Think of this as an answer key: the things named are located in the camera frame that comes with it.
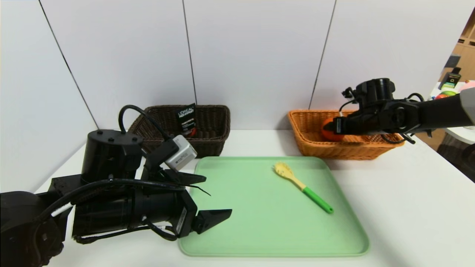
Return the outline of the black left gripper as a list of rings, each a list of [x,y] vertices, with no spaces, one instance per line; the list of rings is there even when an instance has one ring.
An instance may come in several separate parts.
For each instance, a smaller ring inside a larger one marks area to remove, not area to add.
[[[197,174],[165,169],[166,180],[181,185],[194,185],[207,178]],[[161,238],[182,238],[191,228],[197,234],[230,218],[232,209],[199,211],[189,192],[178,187],[138,187],[134,190],[132,226],[144,226]]]

